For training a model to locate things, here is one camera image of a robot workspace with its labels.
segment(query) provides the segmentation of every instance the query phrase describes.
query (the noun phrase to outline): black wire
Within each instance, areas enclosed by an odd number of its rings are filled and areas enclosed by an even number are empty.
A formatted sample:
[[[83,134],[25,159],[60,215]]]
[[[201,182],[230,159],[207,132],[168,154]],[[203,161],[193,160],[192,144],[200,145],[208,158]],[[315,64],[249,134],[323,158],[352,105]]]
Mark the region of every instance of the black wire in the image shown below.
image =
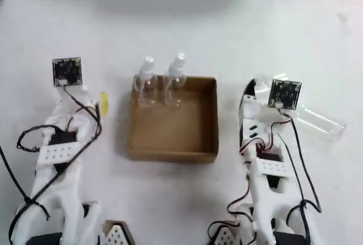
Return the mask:
[[[16,179],[14,173],[12,172],[12,170],[11,170],[11,168],[9,166],[9,163],[7,162],[7,159],[5,157],[5,154],[4,154],[1,146],[0,146],[0,155],[1,155],[1,158],[2,158],[2,160],[4,162],[4,164],[5,164],[7,172],[9,173],[10,177],[12,178],[12,181],[14,182],[15,186],[20,191],[20,193],[23,195],[25,203],[31,203],[31,204],[35,204],[35,205],[39,206],[43,210],[43,212],[45,213],[45,216],[47,217],[47,220],[49,220],[50,215],[49,215],[48,211],[46,210],[46,208],[43,205],[39,204],[37,201],[33,201],[33,199],[29,198],[28,195],[25,193],[25,191],[20,186],[18,180]]]
[[[300,189],[300,194],[301,194],[301,197],[304,198],[304,192],[302,191],[302,187],[301,187],[301,182],[300,182],[300,179],[299,179],[299,176],[297,175],[297,171],[296,171],[296,167],[295,167],[295,164],[294,164],[294,160],[291,156],[291,153],[290,153],[290,150],[289,150],[289,147],[288,145],[286,144],[285,140],[282,139],[281,135],[278,133],[277,134],[278,137],[282,140],[282,142],[284,143],[285,145],[285,148],[286,148],[286,151],[288,152],[289,154],[289,158],[290,158],[290,161],[291,161],[291,164],[293,165],[293,169],[294,169],[294,173],[295,173],[295,176],[296,176],[296,179],[297,179],[297,183],[299,185],[299,189]]]
[[[96,116],[81,102],[79,102],[73,95],[71,95],[66,88],[64,87],[64,91],[83,109],[85,109],[97,122],[97,128],[95,135],[92,137],[91,140],[88,141],[77,153],[76,155],[66,164],[62,171],[58,172],[44,187],[31,199],[32,201],[36,201],[69,167],[70,165],[100,136],[102,132],[102,124],[100,122],[100,112],[99,106],[96,105]],[[33,204],[33,202],[28,202],[21,210],[15,215],[14,219],[12,220],[10,227],[9,227],[9,242],[12,245],[13,242],[11,241],[12,233],[14,232],[15,225],[19,218],[28,210],[28,208]]]
[[[309,173],[307,172],[307,169],[306,169],[306,166],[305,166],[305,162],[304,162],[304,159],[303,159],[303,156],[302,156],[302,151],[301,151],[301,146],[300,146],[300,140],[299,140],[299,135],[297,133],[297,129],[296,129],[296,126],[295,126],[295,123],[294,123],[294,120],[292,117],[290,117],[287,113],[281,113],[281,111],[279,110],[279,113],[286,116],[286,117],[289,117],[291,119],[291,124],[293,126],[293,129],[294,129],[294,134],[295,134],[295,137],[296,137],[296,142],[297,142],[297,146],[298,146],[298,151],[299,151],[299,156],[300,156],[300,160],[301,160],[301,163],[302,163],[302,166],[303,166],[303,169],[304,169],[304,172],[305,172],[305,175],[309,181],[309,184],[310,184],[310,187],[311,187],[311,190],[313,191],[313,194],[314,194],[314,197],[315,197],[315,201],[316,201],[316,205],[310,201],[310,200],[307,200],[304,198],[304,195],[303,195],[303,191],[302,191],[302,187],[301,187],[301,182],[300,182],[300,179],[299,179],[299,176],[297,174],[297,171],[296,171],[296,167],[295,167],[295,164],[294,164],[294,161],[292,159],[292,156],[291,156],[291,153],[290,153],[290,150],[289,150],[289,147],[287,146],[286,142],[282,139],[282,137],[278,134],[278,136],[280,137],[280,139],[282,140],[283,144],[285,145],[285,148],[289,154],[289,158],[290,158],[290,161],[292,163],[292,166],[293,166],[293,170],[294,170],[294,173],[295,173],[295,176],[296,176],[296,179],[298,181],[298,185],[299,185],[299,189],[300,189],[300,193],[301,193],[301,197],[302,197],[302,200],[301,202],[294,206],[293,208],[290,209],[288,215],[286,216],[286,224],[289,226],[289,220],[290,220],[290,217],[292,215],[292,213],[299,209],[300,210],[300,213],[301,213],[301,218],[302,218],[302,222],[303,222],[303,225],[304,225],[304,229],[305,229],[305,239],[307,241],[307,244],[310,245],[311,244],[311,236],[310,236],[310,229],[309,229],[309,225],[307,223],[307,220],[306,220],[306,216],[305,216],[305,208],[306,208],[306,205],[307,204],[310,204],[311,206],[314,207],[314,209],[321,213],[322,212],[322,209],[320,207],[320,202],[319,202],[319,199],[318,199],[318,195],[315,191],[315,188],[314,188],[314,185],[313,185],[313,182],[311,181],[311,178],[309,176]]]
[[[29,149],[27,147],[24,147],[22,145],[22,140],[25,137],[26,134],[33,132],[34,130],[39,130],[39,129],[43,129],[43,128],[54,128],[56,130],[56,132],[62,132],[62,129],[59,128],[58,126],[55,125],[39,125],[39,126],[35,126],[32,127],[28,130],[25,130],[21,133],[21,135],[19,136],[18,142],[16,143],[16,148],[17,149],[21,149],[23,151],[27,151],[29,153],[38,153],[40,148],[39,147],[33,147],[32,149]]]
[[[256,241],[256,238],[257,238],[257,232],[255,232],[255,235],[254,235],[253,240],[251,240],[250,242],[248,242],[246,245],[251,245],[253,242]]]
[[[314,194],[314,198],[315,198],[315,201],[316,201],[317,208],[320,210],[320,213],[321,213],[322,208],[321,208],[321,205],[320,205],[319,197],[318,197],[318,195],[317,195],[317,193],[316,193],[316,191],[315,191],[315,187],[314,187],[314,185],[313,185],[313,181],[311,181],[310,175],[309,175],[309,173],[307,172],[306,165],[305,165],[305,161],[304,161],[304,158],[303,158],[303,156],[302,156],[302,151],[301,151],[301,146],[300,146],[299,135],[298,135],[298,133],[297,133],[297,129],[296,129],[296,126],[295,126],[295,122],[294,122],[293,118],[292,118],[291,116],[289,116],[287,113],[282,113],[282,115],[284,115],[284,116],[286,116],[286,117],[290,117],[290,119],[291,119],[291,124],[292,124],[293,129],[294,129],[294,134],[295,134],[296,143],[297,143],[297,147],[298,147],[298,151],[299,151],[299,156],[300,156],[300,160],[301,160],[301,165],[302,165],[302,167],[303,167],[303,169],[304,169],[305,175],[306,175],[307,180],[308,180],[308,182],[309,182],[309,184],[310,184],[311,190],[312,190],[312,192],[313,192],[313,194]]]
[[[238,199],[236,199],[236,200],[234,200],[234,201],[232,201],[231,203],[229,203],[229,204],[228,204],[228,206],[227,206],[227,212],[228,212],[228,213],[230,213],[230,214],[231,214],[231,215],[233,215],[233,216],[236,216],[236,215],[243,215],[243,216],[247,217],[247,218],[248,218],[248,220],[249,220],[250,222],[253,222],[253,220],[252,220],[251,216],[250,216],[250,215],[248,215],[247,213],[242,212],[242,211],[231,211],[231,210],[230,210],[230,207],[231,207],[232,205],[234,205],[234,204],[238,203],[239,201],[242,201],[242,200],[243,200],[244,198],[246,198],[246,197],[247,197],[247,195],[249,194],[249,192],[250,192],[250,187],[251,187],[251,182],[250,182],[250,177],[249,177],[248,175],[246,176],[246,178],[247,178],[247,182],[248,182],[248,185],[247,185],[247,191],[245,192],[245,194],[244,194],[242,197],[240,197],[240,198],[238,198]]]
[[[228,212],[228,213],[230,213],[231,215],[234,215],[234,216],[237,216],[237,215],[245,216],[245,217],[246,217],[246,218],[247,218],[247,219],[248,219],[251,223],[253,223],[253,219],[252,219],[252,218],[251,218],[251,216],[250,216],[250,215],[248,215],[247,213],[242,212],[242,211],[231,211],[231,210],[230,210],[230,207],[231,207],[232,205],[236,204],[236,203],[237,203],[237,202],[239,202],[239,201],[242,201],[244,198],[246,198],[246,197],[247,197],[247,195],[248,195],[248,194],[249,194],[249,192],[250,192],[250,186],[251,186],[250,178],[249,178],[249,176],[248,176],[248,175],[247,175],[246,177],[247,177],[247,181],[248,181],[247,191],[245,192],[245,194],[244,194],[242,197],[240,197],[240,198],[238,198],[238,199],[236,199],[236,200],[234,200],[234,201],[232,201],[231,203],[229,203],[229,204],[228,204],[228,206],[227,206],[227,212]],[[208,229],[207,229],[207,233],[208,233],[209,241],[211,241],[211,240],[212,240],[212,237],[210,236],[210,228],[211,228],[213,225],[217,224],[217,223],[224,224],[224,225],[231,226],[231,227],[238,227],[238,226],[240,226],[240,223],[238,223],[238,224],[232,224],[232,223],[230,223],[230,222],[226,222],[226,221],[213,221],[213,222],[209,225],[209,227],[208,227]],[[253,242],[255,242],[255,240],[256,240],[256,233],[255,233],[255,236],[254,236],[253,240],[252,240],[252,241],[250,241],[250,242],[248,243],[248,245],[249,245],[249,244],[252,244]]]

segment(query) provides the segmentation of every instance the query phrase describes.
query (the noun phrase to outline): white 3d-printed part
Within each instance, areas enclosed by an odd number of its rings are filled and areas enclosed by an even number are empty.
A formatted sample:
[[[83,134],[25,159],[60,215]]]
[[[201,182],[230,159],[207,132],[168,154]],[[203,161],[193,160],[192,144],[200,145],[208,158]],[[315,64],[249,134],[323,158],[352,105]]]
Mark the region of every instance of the white 3d-printed part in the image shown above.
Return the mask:
[[[119,225],[113,225],[111,230],[109,231],[105,245],[131,245],[127,242],[125,234]]]
[[[40,148],[38,165],[69,162],[81,149],[79,142],[63,143]]]
[[[251,167],[256,167],[258,174],[279,177],[290,177],[292,175],[284,162],[256,158],[252,161]]]
[[[234,245],[235,239],[231,233],[231,231],[226,227],[223,228],[218,234],[216,241],[214,241],[214,245]]]

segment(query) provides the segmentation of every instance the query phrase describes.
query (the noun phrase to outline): white bottle cap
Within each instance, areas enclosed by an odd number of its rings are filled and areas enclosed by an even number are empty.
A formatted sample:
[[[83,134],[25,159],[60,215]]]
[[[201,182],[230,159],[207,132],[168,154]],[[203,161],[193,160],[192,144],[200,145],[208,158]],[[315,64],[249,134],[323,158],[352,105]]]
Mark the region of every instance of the white bottle cap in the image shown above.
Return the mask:
[[[183,73],[184,64],[185,64],[185,55],[184,53],[179,53],[176,56],[175,61],[169,67],[169,75],[176,78],[182,77],[184,75]]]
[[[148,81],[153,76],[154,59],[146,57],[139,72],[140,79],[142,81]]]

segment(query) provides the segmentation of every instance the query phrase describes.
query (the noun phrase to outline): yellow object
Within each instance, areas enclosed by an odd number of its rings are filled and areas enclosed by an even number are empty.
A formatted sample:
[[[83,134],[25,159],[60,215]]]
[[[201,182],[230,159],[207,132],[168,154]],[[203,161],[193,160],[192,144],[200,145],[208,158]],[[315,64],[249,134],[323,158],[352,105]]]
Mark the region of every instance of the yellow object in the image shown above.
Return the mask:
[[[106,92],[100,94],[100,109],[102,116],[107,115],[108,112],[108,97]]]

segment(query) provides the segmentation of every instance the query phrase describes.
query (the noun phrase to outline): brown cardboard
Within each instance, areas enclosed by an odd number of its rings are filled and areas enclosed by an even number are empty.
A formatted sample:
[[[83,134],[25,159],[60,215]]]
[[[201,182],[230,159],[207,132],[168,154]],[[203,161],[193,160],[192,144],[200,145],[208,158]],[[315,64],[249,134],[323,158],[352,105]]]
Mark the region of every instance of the brown cardboard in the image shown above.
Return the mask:
[[[158,76],[158,102],[153,108],[130,101],[128,153],[134,160],[213,163],[218,154],[217,82],[188,77],[178,95],[180,108],[164,104],[163,76]]]

